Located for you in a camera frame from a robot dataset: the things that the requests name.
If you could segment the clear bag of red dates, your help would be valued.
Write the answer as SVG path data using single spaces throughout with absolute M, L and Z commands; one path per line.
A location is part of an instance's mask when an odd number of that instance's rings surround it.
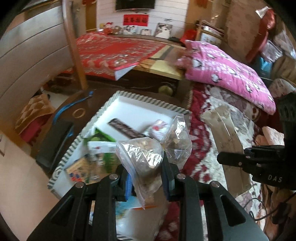
M 168 161 L 181 170 L 192 151 L 192 141 L 183 116 L 175 116 L 161 144 Z

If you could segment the clear zip bag of nuts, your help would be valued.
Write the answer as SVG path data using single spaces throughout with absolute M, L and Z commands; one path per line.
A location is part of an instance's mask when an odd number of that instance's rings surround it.
M 134 138 L 118 141 L 115 153 L 130 174 L 139 203 L 145 208 L 145 201 L 162 185 L 163 147 L 153 138 Z

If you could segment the green cow cookie packet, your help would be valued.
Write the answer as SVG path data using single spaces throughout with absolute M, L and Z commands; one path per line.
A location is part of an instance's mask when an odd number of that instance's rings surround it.
M 116 142 L 89 141 L 90 183 L 99 182 L 116 171 L 121 164 L 115 153 Z

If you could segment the small white red snack packet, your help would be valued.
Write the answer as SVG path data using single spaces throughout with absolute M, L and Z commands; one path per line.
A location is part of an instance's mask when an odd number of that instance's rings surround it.
M 150 125 L 143 134 L 147 137 L 154 138 L 161 142 L 169 130 L 169 124 L 163 120 L 156 120 Z

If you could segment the blue cracker packet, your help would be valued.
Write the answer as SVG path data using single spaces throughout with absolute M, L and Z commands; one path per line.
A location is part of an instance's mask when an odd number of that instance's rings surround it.
M 66 168 L 65 172 L 73 184 L 77 182 L 88 184 L 90 181 L 90 162 L 86 157 L 82 157 Z

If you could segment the dark chocolate bar packet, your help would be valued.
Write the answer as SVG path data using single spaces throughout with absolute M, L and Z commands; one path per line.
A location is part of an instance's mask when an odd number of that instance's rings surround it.
M 108 124 L 110 126 L 112 126 L 113 128 L 115 128 L 120 133 L 122 133 L 123 135 L 125 135 L 125 136 L 127 136 L 127 137 L 129 137 L 131 139 L 146 137 L 146 135 L 134 130 L 133 128 L 126 125 L 125 123 L 123 123 L 121 120 L 119 120 L 117 118 L 113 118 L 112 120 L 110 120 L 108 122 Z

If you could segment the green wafer biscuit packet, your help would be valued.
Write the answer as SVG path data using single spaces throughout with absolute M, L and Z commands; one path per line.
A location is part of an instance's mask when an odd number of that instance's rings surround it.
M 91 141 L 116 142 L 116 140 L 113 137 L 111 137 L 110 135 L 102 132 L 98 128 L 95 128 L 93 135 L 83 139 L 83 144 L 87 145 L 87 143 L 91 142 Z

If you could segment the blue clear snack bag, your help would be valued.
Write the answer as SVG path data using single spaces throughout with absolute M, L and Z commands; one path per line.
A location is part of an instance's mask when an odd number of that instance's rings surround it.
M 154 197 L 148 198 L 144 203 L 144 209 L 157 207 Z M 115 202 L 115 217 L 116 219 L 122 219 L 130 210 L 143 210 L 136 196 L 130 196 L 126 202 Z

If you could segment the peach satin blanket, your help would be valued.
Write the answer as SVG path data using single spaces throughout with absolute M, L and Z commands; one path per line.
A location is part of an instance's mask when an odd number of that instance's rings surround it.
M 262 132 L 263 135 L 257 135 L 255 138 L 255 144 L 257 146 L 285 145 L 283 133 L 269 126 L 264 126 Z

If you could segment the floral plush blanket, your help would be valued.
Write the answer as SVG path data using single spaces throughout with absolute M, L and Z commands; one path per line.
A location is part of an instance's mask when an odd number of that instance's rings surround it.
M 217 180 L 226 185 L 238 202 L 253 212 L 256 223 L 268 239 L 276 240 L 282 233 L 283 224 L 274 224 L 273 219 L 282 214 L 270 212 L 287 192 L 252 181 L 240 168 L 221 166 L 217 155 L 220 152 L 241 154 L 252 145 L 282 145 L 278 112 L 269 115 L 227 89 L 198 82 L 191 84 L 188 107 L 192 112 L 190 135 L 193 143 L 182 173 L 204 183 Z

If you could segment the black phone case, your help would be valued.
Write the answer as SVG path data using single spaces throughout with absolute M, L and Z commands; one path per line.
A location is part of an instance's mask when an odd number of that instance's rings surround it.
M 57 157 L 67 138 L 73 134 L 73 122 L 58 120 L 53 123 L 36 155 L 37 164 L 47 175 L 51 175 L 58 165 Z

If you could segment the rubber band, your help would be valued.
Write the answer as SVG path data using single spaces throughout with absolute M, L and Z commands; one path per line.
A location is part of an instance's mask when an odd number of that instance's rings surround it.
M 84 109 L 84 108 L 78 108 L 78 109 L 76 109 L 76 110 L 72 113 L 72 116 L 73 116 L 74 118 L 81 118 L 81 117 L 83 117 L 83 116 L 85 115 L 85 113 L 86 113 L 86 109 Z

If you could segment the pink penguin quilt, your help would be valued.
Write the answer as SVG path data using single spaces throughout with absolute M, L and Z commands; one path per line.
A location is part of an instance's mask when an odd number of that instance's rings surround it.
M 185 46 L 183 55 L 177 59 L 175 65 L 185 70 L 187 80 L 222 87 L 243 97 L 267 114 L 275 113 L 274 99 L 255 70 L 210 43 L 186 40 Z

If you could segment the checkered brown cloth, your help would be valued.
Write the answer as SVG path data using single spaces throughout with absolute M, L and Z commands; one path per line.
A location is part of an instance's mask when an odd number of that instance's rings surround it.
M 16 119 L 16 133 L 20 134 L 36 118 L 53 114 L 54 112 L 55 108 L 52 106 L 46 94 L 43 93 L 32 97 Z

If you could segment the red patterned tablecloth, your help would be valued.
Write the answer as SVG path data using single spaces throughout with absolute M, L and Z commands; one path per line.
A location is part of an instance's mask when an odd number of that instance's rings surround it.
M 99 32 L 82 35 L 76 44 L 84 73 L 110 80 L 118 80 L 121 71 L 128 72 L 166 46 L 158 41 L 119 38 Z

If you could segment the framed photo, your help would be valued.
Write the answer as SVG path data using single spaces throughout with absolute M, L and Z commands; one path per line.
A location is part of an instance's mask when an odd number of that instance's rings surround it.
M 162 39 L 169 39 L 173 25 L 166 23 L 158 23 L 154 36 Z

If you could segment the santa plush toy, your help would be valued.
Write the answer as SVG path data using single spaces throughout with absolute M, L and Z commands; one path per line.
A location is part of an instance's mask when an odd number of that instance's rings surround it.
M 113 30 L 114 30 L 113 22 L 107 22 L 104 25 L 103 32 L 105 35 L 113 34 Z

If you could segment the wooden chair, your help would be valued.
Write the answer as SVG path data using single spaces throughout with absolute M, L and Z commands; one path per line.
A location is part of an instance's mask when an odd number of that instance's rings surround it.
M 1 122 L 13 123 L 46 82 L 70 68 L 86 90 L 70 1 L 61 1 L 5 33 L 1 38 Z

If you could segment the red wall banner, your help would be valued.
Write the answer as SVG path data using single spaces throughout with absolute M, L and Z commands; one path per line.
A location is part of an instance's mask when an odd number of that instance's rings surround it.
M 147 14 L 126 14 L 123 16 L 123 25 L 135 25 L 147 27 L 149 22 L 149 15 Z

